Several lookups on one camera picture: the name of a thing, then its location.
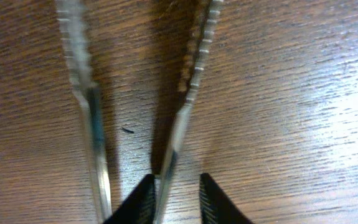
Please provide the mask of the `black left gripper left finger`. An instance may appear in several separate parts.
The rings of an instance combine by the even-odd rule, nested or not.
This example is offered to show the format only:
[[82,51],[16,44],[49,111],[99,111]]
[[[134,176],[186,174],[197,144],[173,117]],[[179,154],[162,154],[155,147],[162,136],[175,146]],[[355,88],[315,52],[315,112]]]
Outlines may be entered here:
[[147,174],[103,224],[152,224],[155,209],[155,176]]

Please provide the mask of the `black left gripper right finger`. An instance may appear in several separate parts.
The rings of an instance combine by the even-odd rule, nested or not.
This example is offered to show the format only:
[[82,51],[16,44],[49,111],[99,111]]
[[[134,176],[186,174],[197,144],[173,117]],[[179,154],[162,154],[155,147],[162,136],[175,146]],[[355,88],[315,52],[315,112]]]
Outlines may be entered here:
[[253,224],[208,173],[200,175],[199,203],[202,224]]

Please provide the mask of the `steel kitchen tongs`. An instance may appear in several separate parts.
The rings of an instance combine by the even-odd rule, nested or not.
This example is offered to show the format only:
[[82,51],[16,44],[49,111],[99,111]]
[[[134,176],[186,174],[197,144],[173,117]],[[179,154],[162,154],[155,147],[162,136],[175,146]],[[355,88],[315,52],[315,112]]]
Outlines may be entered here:
[[[161,168],[160,184],[159,187],[155,186],[156,209],[153,223],[161,223],[163,220],[176,162],[182,151],[221,6],[221,1],[209,1],[204,8],[198,26],[199,35],[195,43],[196,49],[192,65],[189,68],[190,80],[183,102],[174,117]],[[81,1],[59,0],[56,2],[56,8],[70,82],[82,112],[83,134],[89,158],[95,209],[98,222],[103,223],[112,216],[114,211],[111,208],[111,188],[100,107],[100,87],[92,77],[90,54],[85,37],[86,24],[83,20],[85,6]]]

